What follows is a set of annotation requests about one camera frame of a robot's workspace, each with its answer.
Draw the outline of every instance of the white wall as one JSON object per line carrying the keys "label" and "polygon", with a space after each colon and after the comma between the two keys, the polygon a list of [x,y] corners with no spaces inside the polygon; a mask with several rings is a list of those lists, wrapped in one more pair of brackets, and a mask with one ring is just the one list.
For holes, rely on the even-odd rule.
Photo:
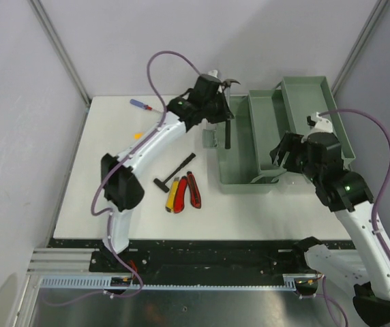
{"label": "white wall", "polygon": [[[145,75],[159,50],[187,55],[201,71],[220,69],[271,88],[283,75],[327,75],[332,83],[376,0],[42,0],[90,95],[153,94]],[[195,76],[160,58],[153,79],[180,94]]]}
{"label": "white wall", "polygon": [[0,0],[0,287],[10,277],[0,326],[48,231],[84,112],[27,2]]}
{"label": "white wall", "polygon": [[[378,117],[390,132],[390,6],[337,97],[340,108],[362,109]],[[385,177],[388,149],[372,123],[345,116],[344,123],[357,155],[355,169],[363,173],[376,196]],[[390,235],[390,183],[380,216]]]}

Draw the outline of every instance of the white table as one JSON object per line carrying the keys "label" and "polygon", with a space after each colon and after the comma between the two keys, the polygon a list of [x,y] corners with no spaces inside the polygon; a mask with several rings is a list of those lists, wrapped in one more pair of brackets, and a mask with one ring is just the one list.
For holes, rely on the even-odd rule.
{"label": "white table", "polygon": [[[90,213],[92,197],[100,184],[100,160],[135,142],[134,134],[147,131],[159,114],[146,112],[129,103],[131,98],[161,110],[154,96],[94,97],[59,214],[54,238],[90,239],[105,235],[107,216]],[[145,189],[136,207],[130,238],[179,240],[284,240],[315,236],[321,240],[349,240],[346,230],[324,207],[313,189],[297,193],[273,190],[260,195],[225,195],[218,187],[216,152],[202,145],[203,124],[192,128],[170,145],[139,178]],[[153,184],[165,179],[191,152],[196,158],[182,170],[194,173],[202,208],[190,206],[167,213],[168,194]],[[101,195],[97,209],[106,201]]]}

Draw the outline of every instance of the metal floor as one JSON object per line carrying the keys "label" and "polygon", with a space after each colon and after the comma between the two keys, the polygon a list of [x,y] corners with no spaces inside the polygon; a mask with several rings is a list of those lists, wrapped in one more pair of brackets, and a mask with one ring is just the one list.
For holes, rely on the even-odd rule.
{"label": "metal floor", "polygon": [[[57,303],[86,292],[43,289],[40,296]],[[33,327],[334,326],[324,300],[299,300],[291,292],[145,290],[126,299],[98,294],[66,307],[49,307],[38,300],[35,308]],[[364,326],[357,315],[348,318],[350,326]]]}

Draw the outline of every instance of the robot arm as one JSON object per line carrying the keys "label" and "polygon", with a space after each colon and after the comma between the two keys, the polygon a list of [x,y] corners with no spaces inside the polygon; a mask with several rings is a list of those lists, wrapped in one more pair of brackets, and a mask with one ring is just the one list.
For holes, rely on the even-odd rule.
{"label": "robot arm", "polygon": [[305,135],[287,133],[271,151],[274,164],[308,178],[320,201],[328,206],[354,242],[364,269],[351,266],[315,238],[297,244],[303,264],[326,275],[353,297],[357,313],[369,326],[390,322],[390,259],[378,240],[390,250],[390,240],[377,216],[372,226],[372,194],[360,174],[344,168],[342,149],[331,121],[318,113],[307,118]]}
{"label": "robot arm", "polygon": [[[206,119],[210,123],[226,122],[226,148],[230,148],[229,120],[234,117],[228,108],[224,89],[237,81],[222,82],[216,75],[217,71],[200,75],[193,89],[188,89],[185,94],[169,102],[164,120],[133,146],[115,157],[110,154],[103,156],[102,181],[110,175],[104,186],[104,197],[110,202],[113,213],[108,235],[116,253],[129,245],[131,216],[145,194],[137,177],[170,143]],[[111,174],[116,166],[119,168]],[[108,241],[108,237],[103,238],[104,244],[110,249]]]}

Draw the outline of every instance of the hammer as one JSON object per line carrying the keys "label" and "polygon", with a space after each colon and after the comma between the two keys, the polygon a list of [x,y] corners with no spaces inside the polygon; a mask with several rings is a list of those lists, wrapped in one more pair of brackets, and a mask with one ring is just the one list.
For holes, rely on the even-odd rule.
{"label": "hammer", "polygon": [[178,168],[176,170],[174,170],[171,175],[168,176],[167,179],[165,179],[163,182],[158,179],[158,178],[155,178],[154,179],[154,184],[156,184],[163,192],[165,193],[168,193],[169,192],[169,187],[166,186],[166,183],[172,178],[174,177],[174,175],[176,173],[178,173],[181,169],[183,169],[188,163],[191,162],[191,160],[195,158],[195,153],[191,153],[189,157],[187,157],[186,159],[183,160],[183,162],[181,163],[180,166],[178,166]]}

